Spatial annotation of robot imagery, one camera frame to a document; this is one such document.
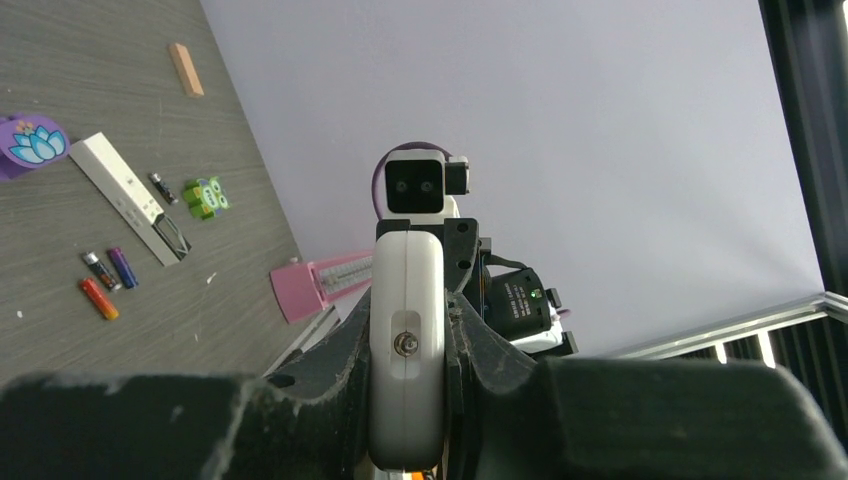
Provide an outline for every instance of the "pink object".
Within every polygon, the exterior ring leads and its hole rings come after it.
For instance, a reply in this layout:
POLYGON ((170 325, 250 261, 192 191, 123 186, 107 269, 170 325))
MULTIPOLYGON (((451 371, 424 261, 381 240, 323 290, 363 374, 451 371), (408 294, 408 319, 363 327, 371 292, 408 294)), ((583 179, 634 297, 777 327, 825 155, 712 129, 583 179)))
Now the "pink object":
POLYGON ((295 263, 271 272, 277 303, 289 323, 305 320, 370 284, 371 251, 295 263))

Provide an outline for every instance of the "white light strip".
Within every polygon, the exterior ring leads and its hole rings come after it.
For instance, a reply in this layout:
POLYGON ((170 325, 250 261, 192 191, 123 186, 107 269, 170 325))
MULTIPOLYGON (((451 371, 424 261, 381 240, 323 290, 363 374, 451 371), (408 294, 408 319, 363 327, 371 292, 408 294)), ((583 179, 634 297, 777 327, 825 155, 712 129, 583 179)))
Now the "white light strip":
POLYGON ((771 340, 768 338, 768 332, 758 333, 757 340, 760 341, 760 351, 763 353, 763 362, 771 368, 777 366, 774 361, 774 352, 771 350, 771 340))
POLYGON ((724 351, 724 344, 716 343, 714 348, 716 349, 716 358, 718 358, 718 361, 723 364, 727 363, 727 352, 724 351))

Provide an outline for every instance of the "wooden block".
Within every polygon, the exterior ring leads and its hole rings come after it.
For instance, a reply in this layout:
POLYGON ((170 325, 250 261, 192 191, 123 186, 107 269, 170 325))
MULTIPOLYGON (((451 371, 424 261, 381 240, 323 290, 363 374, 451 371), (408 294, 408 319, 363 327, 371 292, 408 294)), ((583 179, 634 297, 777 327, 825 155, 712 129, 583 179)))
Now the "wooden block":
POLYGON ((185 45, 172 43, 168 46, 168 51, 171 52, 171 60, 174 61, 174 66, 177 67, 177 73, 180 75, 180 81, 183 82, 183 88, 186 95, 189 97, 202 97, 203 87, 200 85, 200 79, 197 77, 197 71, 194 69, 194 64, 191 62, 191 55, 185 45))

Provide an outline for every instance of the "wooden table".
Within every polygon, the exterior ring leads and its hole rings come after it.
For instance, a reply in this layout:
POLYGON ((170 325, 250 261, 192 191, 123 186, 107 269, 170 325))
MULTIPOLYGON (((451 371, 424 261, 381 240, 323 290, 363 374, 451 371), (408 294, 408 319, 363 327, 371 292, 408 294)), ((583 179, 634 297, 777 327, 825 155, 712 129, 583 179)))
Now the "wooden table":
POLYGON ((0 184, 0 383, 44 369, 264 371, 303 329, 268 279, 298 251, 200 3, 0 0, 0 12, 0 114, 45 114, 72 141, 103 131, 140 178, 158 172, 177 192, 217 175, 233 205, 200 221, 160 200, 193 245, 166 268, 70 159, 0 184), (190 49, 204 97, 184 94, 172 42, 190 49), (110 294, 121 316, 106 322, 77 283, 80 254, 113 246, 141 285, 110 294))

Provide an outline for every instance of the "small black object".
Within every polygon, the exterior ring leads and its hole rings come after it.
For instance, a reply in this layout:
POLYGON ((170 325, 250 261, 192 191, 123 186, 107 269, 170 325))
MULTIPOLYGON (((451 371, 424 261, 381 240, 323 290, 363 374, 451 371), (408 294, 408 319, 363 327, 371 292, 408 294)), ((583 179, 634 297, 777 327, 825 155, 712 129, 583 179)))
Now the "small black object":
POLYGON ((164 198, 165 201, 168 202, 168 205, 179 203, 180 200, 177 198, 176 195, 174 195, 174 192, 172 192, 171 189, 168 188, 168 185, 166 185, 165 182, 162 181, 162 177, 160 177, 158 173, 151 173, 150 181, 153 182, 153 186, 156 187, 156 190, 159 190, 159 193, 162 194, 162 198, 164 198))
POLYGON ((556 291, 556 288, 545 290, 545 296, 548 297, 548 301, 551 302, 552 307, 557 310, 562 308, 562 300, 559 299, 559 293, 556 291))
POLYGON ((445 193, 465 195, 468 193, 468 163, 448 162, 445 164, 445 193))

